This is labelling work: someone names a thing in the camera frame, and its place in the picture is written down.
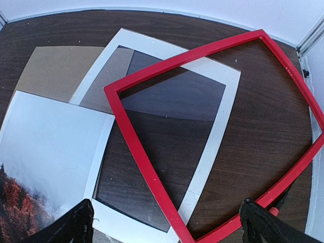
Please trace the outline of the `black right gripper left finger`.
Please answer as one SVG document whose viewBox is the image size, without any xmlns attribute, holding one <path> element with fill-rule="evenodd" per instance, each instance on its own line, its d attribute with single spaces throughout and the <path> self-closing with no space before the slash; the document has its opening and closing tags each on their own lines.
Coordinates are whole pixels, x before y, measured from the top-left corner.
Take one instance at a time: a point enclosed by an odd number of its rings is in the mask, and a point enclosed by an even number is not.
<svg viewBox="0 0 324 243">
<path fill-rule="evenodd" d="M 92 242 L 94 209 L 83 199 L 54 223 L 22 242 Z"/>
</svg>

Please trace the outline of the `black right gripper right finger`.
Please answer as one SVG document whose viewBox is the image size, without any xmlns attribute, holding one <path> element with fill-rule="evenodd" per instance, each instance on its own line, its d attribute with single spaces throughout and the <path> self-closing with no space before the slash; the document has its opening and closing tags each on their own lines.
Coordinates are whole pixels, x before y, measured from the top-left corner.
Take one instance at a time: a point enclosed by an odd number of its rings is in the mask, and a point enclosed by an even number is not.
<svg viewBox="0 0 324 243">
<path fill-rule="evenodd" d="M 239 216 L 243 242 L 319 242 L 281 221 L 250 198 L 241 204 Z"/>
</svg>

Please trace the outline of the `photo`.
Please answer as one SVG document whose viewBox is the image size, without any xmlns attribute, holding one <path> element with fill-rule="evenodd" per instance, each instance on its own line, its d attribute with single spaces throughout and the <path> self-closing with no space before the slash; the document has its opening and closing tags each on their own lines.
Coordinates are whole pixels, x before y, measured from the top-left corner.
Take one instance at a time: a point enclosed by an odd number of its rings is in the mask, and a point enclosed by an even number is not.
<svg viewBox="0 0 324 243">
<path fill-rule="evenodd" d="M 1 127 L 1 242 L 91 201 L 114 117 L 16 91 Z"/>
</svg>

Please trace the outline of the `red picture frame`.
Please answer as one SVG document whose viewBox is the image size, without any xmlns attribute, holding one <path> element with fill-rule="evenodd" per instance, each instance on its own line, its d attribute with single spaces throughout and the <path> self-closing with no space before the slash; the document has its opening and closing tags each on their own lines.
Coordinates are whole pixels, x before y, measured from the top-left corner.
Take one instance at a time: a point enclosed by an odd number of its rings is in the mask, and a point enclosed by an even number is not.
<svg viewBox="0 0 324 243">
<path fill-rule="evenodd" d="M 105 95 L 109 101 L 111 109 L 115 115 L 116 122 L 121 130 L 121 133 L 130 149 L 130 152 L 135 159 L 135 162 L 142 173 L 149 189 L 151 190 L 155 200 L 159 207 L 170 223 L 172 229 L 175 231 L 177 237 L 182 242 L 194 242 L 190 235 L 185 223 L 181 219 L 179 213 L 175 209 L 173 203 L 170 200 L 164 186 L 154 171 L 149 158 L 147 157 L 142 144 L 136 132 L 131 125 L 131 122 L 123 108 L 118 93 L 125 91 L 135 85 L 147 81 L 153 77 L 163 74 L 167 71 L 175 69 L 179 66 L 184 66 L 190 62 L 198 62 L 200 66 L 204 64 L 201 59 L 207 59 L 205 56 L 236 47 L 241 44 L 245 44 L 256 39 L 260 39 L 278 59 L 281 65 L 285 68 L 286 72 L 294 81 L 299 91 L 303 95 L 304 99 L 308 103 L 312 110 L 321 130 L 323 131 L 323 112 L 317 103 L 315 97 L 311 93 L 301 74 L 297 71 L 287 55 L 278 46 L 278 44 L 263 30 L 255 30 L 245 32 L 239 35 L 231 36 L 225 39 L 218 40 L 216 42 L 197 47 L 195 49 L 183 52 L 179 55 L 172 56 L 166 60 L 160 61 L 154 65 L 148 66 L 135 73 L 127 75 L 126 77 L 119 79 L 104 87 Z M 317 138 L 308 151 L 301 157 L 301 159 L 279 180 L 274 184 L 266 193 L 264 193 L 256 201 L 257 209 L 265 211 L 266 216 L 271 216 L 273 219 L 277 219 L 271 215 L 267 210 L 262 207 L 267 207 L 273 200 L 275 200 L 280 194 L 283 193 L 306 169 L 312 159 L 323 147 L 323 133 Z M 230 220 L 204 235 L 197 242 L 219 242 L 228 235 L 232 234 L 241 227 L 240 215 L 232 217 Z"/>
</svg>

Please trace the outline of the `red handled screwdriver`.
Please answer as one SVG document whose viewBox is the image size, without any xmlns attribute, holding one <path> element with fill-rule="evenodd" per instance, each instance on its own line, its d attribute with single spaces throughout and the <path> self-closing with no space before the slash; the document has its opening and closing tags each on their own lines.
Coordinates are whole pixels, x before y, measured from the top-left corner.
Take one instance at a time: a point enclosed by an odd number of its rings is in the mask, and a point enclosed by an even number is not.
<svg viewBox="0 0 324 243">
<path fill-rule="evenodd" d="M 269 209 L 269 213 L 272 214 L 273 216 L 277 217 L 278 214 L 279 214 L 279 209 L 276 208 L 276 207 L 271 207 L 271 208 Z"/>
</svg>

